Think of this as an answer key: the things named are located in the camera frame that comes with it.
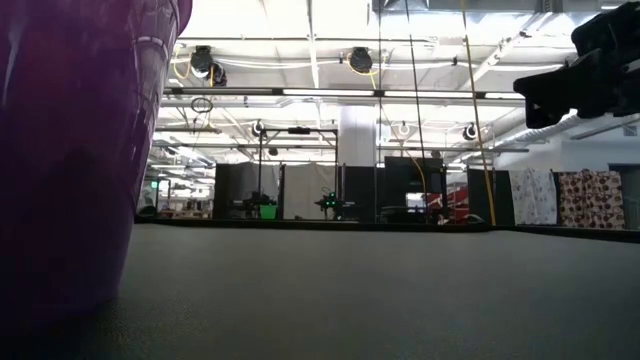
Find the fluorescent light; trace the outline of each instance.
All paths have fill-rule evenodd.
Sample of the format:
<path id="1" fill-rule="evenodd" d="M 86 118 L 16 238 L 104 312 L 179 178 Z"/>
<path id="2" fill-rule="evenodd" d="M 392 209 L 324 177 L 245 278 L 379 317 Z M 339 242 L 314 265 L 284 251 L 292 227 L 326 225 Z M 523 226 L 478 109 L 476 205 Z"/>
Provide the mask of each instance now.
<path id="1" fill-rule="evenodd" d="M 487 93 L 485 99 L 514 99 L 524 100 L 524 96 L 518 93 Z"/>
<path id="2" fill-rule="evenodd" d="M 182 155 L 184 157 L 188 157 L 189 159 L 196 160 L 196 161 L 200 162 L 201 164 L 206 165 L 206 163 L 200 161 L 200 159 L 207 160 L 206 157 L 198 154 L 197 152 L 195 152 L 195 151 L 193 151 L 193 150 L 191 150 L 191 149 L 189 149 L 187 147 L 184 147 L 184 146 L 181 146 L 179 148 L 169 147 L 169 149 L 175 151 L 179 155 Z"/>
<path id="3" fill-rule="evenodd" d="M 615 10 L 620 6 L 620 4 L 602 4 L 600 6 L 601 10 Z"/>
<path id="4" fill-rule="evenodd" d="M 415 91 L 385 91 L 384 94 L 389 97 L 416 97 Z M 473 94 L 465 91 L 418 91 L 418 97 L 471 99 Z"/>
<path id="5" fill-rule="evenodd" d="M 494 65 L 491 67 L 491 71 L 503 71 L 503 72 L 518 72 L 518 71 L 543 71 L 543 70 L 557 70 L 564 66 L 563 64 L 551 64 L 551 65 Z"/>
<path id="6" fill-rule="evenodd" d="M 373 91 L 368 90 L 285 89 L 283 93 L 297 96 L 373 96 Z"/>
<path id="7" fill-rule="evenodd" d="M 184 87 L 184 85 L 182 85 L 182 83 L 178 79 L 169 79 L 169 83 L 176 84 L 176 85 L 178 85 L 180 87 Z"/>
<path id="8" fill-rule="evenodd" d="M 480 155 L 480 154 L 481 154 L 481 152 L 480 152 L 480 151 L 476 151 L 476 152 L 474 152 L 474 153 L 464 155 L 463 157 L 461 157 L 461 158 L 460 158 L 460 160 L 465 161 L 465 160 L 467 160 L 468 158 L 470 158 L 470 157 L 472 157 L 472 156 L 478 156 L 478 155 Z"/>
<path id="9" fill-rule="evenodd" d="M 184 165 L 151 165 L 154 169 L 184 169 Z"/>

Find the purple vase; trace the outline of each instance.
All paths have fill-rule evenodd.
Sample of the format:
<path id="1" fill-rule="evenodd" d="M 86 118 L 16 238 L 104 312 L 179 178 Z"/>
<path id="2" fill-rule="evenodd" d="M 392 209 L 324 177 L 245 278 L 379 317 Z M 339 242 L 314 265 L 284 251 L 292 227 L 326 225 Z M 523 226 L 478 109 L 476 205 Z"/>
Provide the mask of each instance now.
<path id="1" fill-rule="evenodd" d="M 116 296 L 191 0 L 0 7 L 0 333 Z"/>

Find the white curtain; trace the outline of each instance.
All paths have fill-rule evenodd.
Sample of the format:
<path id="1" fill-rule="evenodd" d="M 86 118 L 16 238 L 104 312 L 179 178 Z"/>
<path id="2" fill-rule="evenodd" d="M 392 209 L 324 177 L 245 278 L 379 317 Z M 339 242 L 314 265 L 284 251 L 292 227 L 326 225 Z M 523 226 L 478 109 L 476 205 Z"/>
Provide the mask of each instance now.
<path id="1" fill-rule="evenodd" d="M 556 225 L 558 203 L 550 171 L 509 171 L 516 225 Z"/>
<path id="2" fill-rule="evenodd" d="M 334 187 L 333 166 L 315 163 L 287 166 L 284 175 L 284 218 L 292 220 L 299 216 L 306 220 L 324 220 L 324 212 L 314 203 L 328 191 L 336 191 Z"/>
<path id="3" fill-rule="evenodd" d="M 258 164 L 240 163 L 234 165 L 232 179 L 236 183 L 232 187 L 236 189 L 233 200 L 245 200 L 251 197 L 251 193 L 258 191 Z M 270 198 L 278 199 L 278 172 L 279 167 L 262 165 L 262 193 Z"/>

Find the floral curtain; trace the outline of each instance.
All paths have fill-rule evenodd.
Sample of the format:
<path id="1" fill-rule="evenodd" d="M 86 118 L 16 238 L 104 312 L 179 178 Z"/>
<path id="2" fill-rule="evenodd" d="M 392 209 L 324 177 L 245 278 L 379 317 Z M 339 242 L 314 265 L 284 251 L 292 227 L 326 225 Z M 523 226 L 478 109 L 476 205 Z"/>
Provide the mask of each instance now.
<path id="1" fill-rule="evenodd" d="M 564 226 L 624 229 L 622 180 L 614 171 L 560 174 L 560 221 Z"/>
<path id="2" fill-rule="evenodd" d="M 550 171 L 509 171 L 516 225 L 556 225 L 556 185 Z"/>

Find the gray carpet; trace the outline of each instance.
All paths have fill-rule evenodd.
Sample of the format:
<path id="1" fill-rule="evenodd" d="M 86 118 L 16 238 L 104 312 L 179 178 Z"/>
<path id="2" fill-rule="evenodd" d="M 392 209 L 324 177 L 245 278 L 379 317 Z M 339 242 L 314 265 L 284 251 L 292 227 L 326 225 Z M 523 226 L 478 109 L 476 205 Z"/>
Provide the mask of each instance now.
<path id="1" fill-rule="evenodd" d="M 638 359 L 640 245 L 136 226 L 121 295 L 15 358 Z"/>

